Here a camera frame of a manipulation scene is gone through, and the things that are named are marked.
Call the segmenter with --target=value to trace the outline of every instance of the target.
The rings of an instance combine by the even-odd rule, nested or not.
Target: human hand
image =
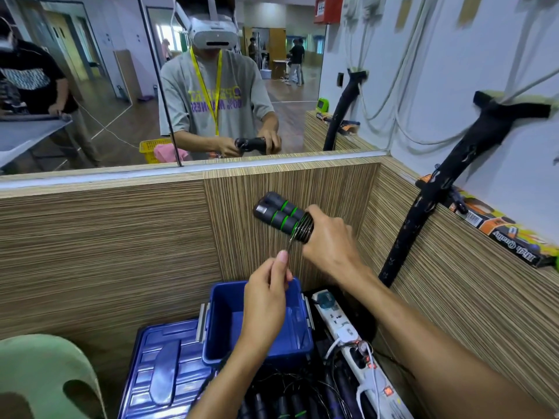
[[[241,151],[235,146],[232,138],[216,137],[217,149],[223,157],[241,157]]]
[[[320,270],[329,274],[342,287],[347,286],[351,270],[365,267],[350,225],[337,217],[325,215],[317,205],[307,209],[314,221],[309,242],[303,246],[303,256]]]
[[[288,254],[266,260],[250,276],[244,290],[243,327],[239,342],[266,357],[285,319],[285,291],[293,274]]]
[[[56,103],[49,107],[49,114],[51,114],[52,116],[62,116],[63,111],[64,106],[59,106]]]
[[[281,138],[273,129],[262,128],[257,138],[266,141],[266,154],[278,154],[281,151]]]

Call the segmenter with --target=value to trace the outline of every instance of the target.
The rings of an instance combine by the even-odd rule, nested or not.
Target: red fire alarm
[[[340,23],[344,0],[316,0],[314,23]]]

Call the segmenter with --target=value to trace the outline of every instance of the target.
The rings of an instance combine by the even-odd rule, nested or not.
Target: yellow basket
[[[159,144],[170,144],[170,143],[171,143],[170,138],[160,138],[158,140],[142,141],[140,142],[140,153],[142,153],[145,156],[145,160],[148,163],[160,163],[160,161],[157,160],[155,154],[153,154],[153,149],[155,148],[155,146]]]

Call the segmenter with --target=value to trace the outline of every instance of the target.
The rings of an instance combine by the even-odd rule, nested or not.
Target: table
[[[0,120],[0,168],[70,123],[71,121],[61,119],[17,122]]]
[[[287,64],[289,60],[273,60],[272,61],[272,79],[282,79],[285,77]]]

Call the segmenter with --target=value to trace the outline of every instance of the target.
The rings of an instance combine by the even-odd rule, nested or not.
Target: blue plastic container
[[[244,286],[247,281],[225,282],[213,286],[206,316],[206,338],[202,361],[217,365],[233,350],[243,324]],[[301,284],[294,279],[286,292],[286,314],[283,327],[268,352],[267,362],[293,364],[312,352],[313,343],[306,303]]]
[[[118,419],[184,418],[211,368],[196,342],[198,319],[150,326],[136,338]]]

